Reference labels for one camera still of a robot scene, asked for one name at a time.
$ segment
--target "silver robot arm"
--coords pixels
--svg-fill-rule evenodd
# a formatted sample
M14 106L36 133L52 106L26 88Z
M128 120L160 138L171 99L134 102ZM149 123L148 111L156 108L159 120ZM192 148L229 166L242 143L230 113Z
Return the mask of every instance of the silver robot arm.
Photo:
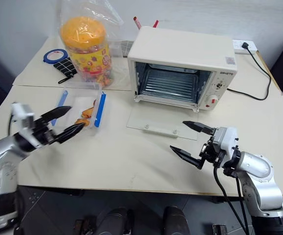
M70 108L58 107L34 121L34 113L28 105L12 104L11 117L16 122L19 132L0 140L0 229L17 222L16 191L19 163L31 151L54 142L63 143L83 128L83 124L72 125L58 135L48 129L47 125L51 120L65 115Z
M283 235L283 195L274 180L274 166L262 155L240 152L237 130L211 128L199 122L184 121L191 129L210 135L196 159L190 153L171 146L183 160L202 169L205 161L223 173L241 181L242 194L258 235Z

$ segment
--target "gray wall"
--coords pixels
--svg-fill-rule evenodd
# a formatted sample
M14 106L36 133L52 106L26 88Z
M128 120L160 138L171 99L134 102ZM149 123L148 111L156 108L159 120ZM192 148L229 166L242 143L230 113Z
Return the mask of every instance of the gray wall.
M60 0L0 0L0 61L18 75L48 36L57 34ZM143 25L252 40L268 66L283 49L283 0L109 0L124 20L122 39Z

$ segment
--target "wall outlet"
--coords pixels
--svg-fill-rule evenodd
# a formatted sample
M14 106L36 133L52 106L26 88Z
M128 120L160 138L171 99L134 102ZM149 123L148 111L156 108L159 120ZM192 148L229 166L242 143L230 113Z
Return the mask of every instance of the wall outlet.
M233 45L234 45L234 50L235 50L235 54L249 54L249 52L247 51L247 49L242 48L242 44L243 43L248 43L249 46L249 51L254 54L258 49L255 46L254 42L252 41L246 41L246 40L233 40Z

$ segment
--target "black cable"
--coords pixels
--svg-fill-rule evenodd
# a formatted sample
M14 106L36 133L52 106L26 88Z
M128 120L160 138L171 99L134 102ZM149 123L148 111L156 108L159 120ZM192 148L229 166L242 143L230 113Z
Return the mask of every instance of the black cable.
M231 210L232 210L233 213L235 214L235 217L237 218L238 222L240 223L242 229L243 229L244 232L246 233L246 229L245 229L245 227L244 227L244 225L243 225L243 223L242 223L242 221L241 221L239 215L237 214L237 212L236 212L236 210L235 210L233 204L231 204L231 202L230 202L230 200L229 200L229 198L228 198L228 196L227 196L227 194L226 194L226 191L225 191L223 185L221 185L221 183L220 183L220 181L219 181L219 179L218 179L218 167L214 166L213 174L214 174L214 178L215 178L215 181L216 181L217 185L220 187L221 191L223 192L223 195L224 195L224 198L225 198L226 202L227 202L228 205L230 206Z
M237 183L237 191L238 191L239 201L240 201L240 205L241 205L241 210L242 210L242 215L243 215L243 220L244 220L244 226L245 226L245 229L246 229L246 234L249 234L248 220L247 220L247 216L245 214L244 204L243 204L242 197L241 197L241 191L240 191L238 176L236 177L236 183Z
M271 83L271 81L272 81L272 78L271 78L271 76L269 75L269 73L266 72L266 71L258 64L258 62L256 61L256 59L254 58L254 56L253 56L252 53L250 52L250 50L249 50L249 48L248 48L248 44L247 44L247 43L243 43L242 47L243 47L244 49L247 49L247 50L248 50L249 54L251 55L251 57L252 57L252 59L255 61L255 63L256 63L256 64L259 66L259 68L260 68L264 73L266 73L267 76L269 77L269 81L268 81L268 85L267 85L267 89L266 89L266 96L265 96L264 98L257 98L257 97L255 97L255 96L253 96L253 95L250 95L250 94L247 94L247 93L244 93L244 92L235 91L235 90L232 90L232 89L229 89L229 88L227 88L227 90L230 91L230 92L234 92L234 93L238 93L238 94L245 95L245 96L247 96L247 97L250 97L250 98L253 98L253 99L256 99L256 100L266 100L266 98L268 97L268 94L269 94L269 86L270 86L270 83Z
M8 124L8 136L10 135L11 132L11 122L12 122L13 114L10 114L9 118L9 124Z

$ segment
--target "plastic food container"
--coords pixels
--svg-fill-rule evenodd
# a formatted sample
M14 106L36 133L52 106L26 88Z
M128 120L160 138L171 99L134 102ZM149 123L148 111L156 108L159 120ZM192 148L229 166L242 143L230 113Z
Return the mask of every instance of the plastic food container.
M85 89L71 89L71 87L82 87ZM59 130L65 129L78 119L89 122L84 129L99 127L104 108L106 94L102 92L98 83L69 82L63 91L57 106L71 106L72 108L63 117L52 121L52 125ZM85 117L84 111L90 109L90 117Z
M61 38L84 81L97 82L101 87L112 83L111 57L102 23L85 16L70 18L61 27Z

